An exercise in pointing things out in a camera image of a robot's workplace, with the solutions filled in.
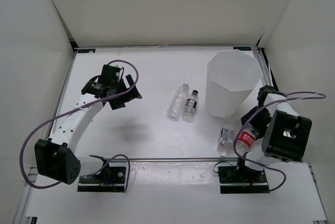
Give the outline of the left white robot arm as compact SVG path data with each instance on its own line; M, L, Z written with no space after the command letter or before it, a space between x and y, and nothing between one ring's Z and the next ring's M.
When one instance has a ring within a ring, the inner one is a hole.
M137 88L126 87L134 84L131 75L126 79L113 78L105 81L96 76L81 90L77 111L66 116L63 124L47 140L35 144L37 170L40 175L56 181L72 184L77 177L92 176L98 182L108 180L110 170L105 160L93 157L76 157L76 147L86 128L96 114L109 103L113 110L124 108L133 99L141 99Z

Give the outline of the bottle with red label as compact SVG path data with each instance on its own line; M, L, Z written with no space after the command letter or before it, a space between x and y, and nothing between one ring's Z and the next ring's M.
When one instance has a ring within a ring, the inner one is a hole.
M238 137L237 143L236 143L236 149L237 152L240 155L243 155L246 152L249 152L252 145L255 142L255 138L251 133L252 126L248 125L241 133L241 135Z

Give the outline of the clear bottle white cap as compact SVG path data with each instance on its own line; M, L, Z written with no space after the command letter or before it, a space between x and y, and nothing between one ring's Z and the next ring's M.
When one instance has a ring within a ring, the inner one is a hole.
M189 84L183 83L175 92L175 95L167 109L167 117L178 121L181 110L189 94Z

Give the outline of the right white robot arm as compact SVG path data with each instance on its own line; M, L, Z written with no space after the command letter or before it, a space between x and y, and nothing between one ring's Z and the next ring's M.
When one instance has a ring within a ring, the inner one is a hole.
M265 167L282 162L300 162L304 156L312 121L295 112L287 101L272 104L254 113L266 104L286 99L287 95L266 85L259 89L258 104L241 118L247 123L238 141L250 148L257 139L262 140L259 147L242 154L247 160L238 158L235 176L241 182L249 181L254 173Z

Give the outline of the bottle with blue-white label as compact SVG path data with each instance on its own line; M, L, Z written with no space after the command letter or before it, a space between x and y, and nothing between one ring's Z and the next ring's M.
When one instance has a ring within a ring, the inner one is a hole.
M232 119L224 121L220 130L217 150L221 157L226 158L232 152L233 141L235 138L235 125Z

